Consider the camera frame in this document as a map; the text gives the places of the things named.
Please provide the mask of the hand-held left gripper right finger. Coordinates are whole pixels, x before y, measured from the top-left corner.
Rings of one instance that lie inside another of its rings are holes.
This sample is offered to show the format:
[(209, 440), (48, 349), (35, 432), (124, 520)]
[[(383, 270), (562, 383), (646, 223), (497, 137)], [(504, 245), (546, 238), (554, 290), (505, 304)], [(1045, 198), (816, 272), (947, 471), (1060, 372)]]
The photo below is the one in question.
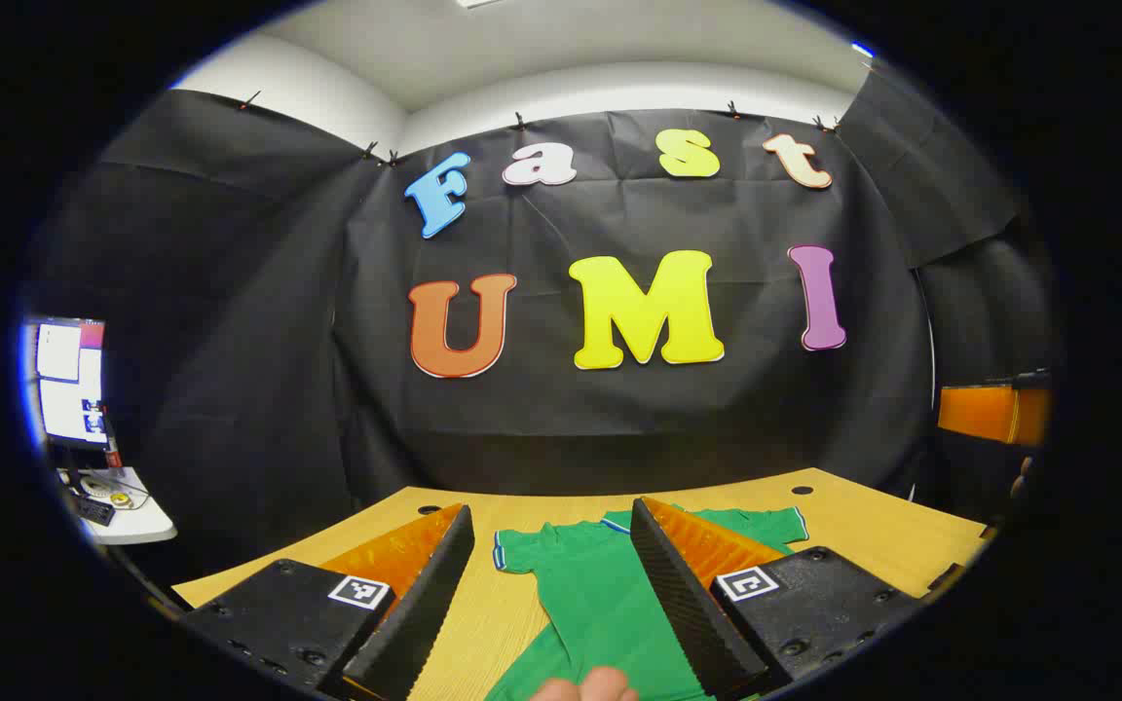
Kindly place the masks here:
[(923, 605), (836, 550), (785, 555), (657, 498), (636, 498), (629, 534), (695, 677), (717, 700), (822, 674)]

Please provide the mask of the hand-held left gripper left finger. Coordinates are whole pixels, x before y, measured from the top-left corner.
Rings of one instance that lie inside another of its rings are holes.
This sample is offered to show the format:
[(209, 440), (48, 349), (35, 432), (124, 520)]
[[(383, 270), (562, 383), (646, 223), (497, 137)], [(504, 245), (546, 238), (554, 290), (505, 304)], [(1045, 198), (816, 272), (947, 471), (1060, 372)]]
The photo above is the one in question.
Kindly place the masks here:
[(473, 551), (454, 504), (313, 568), (277, 559), (181, 617), (184, 629), (327, 700), (405, 700)]

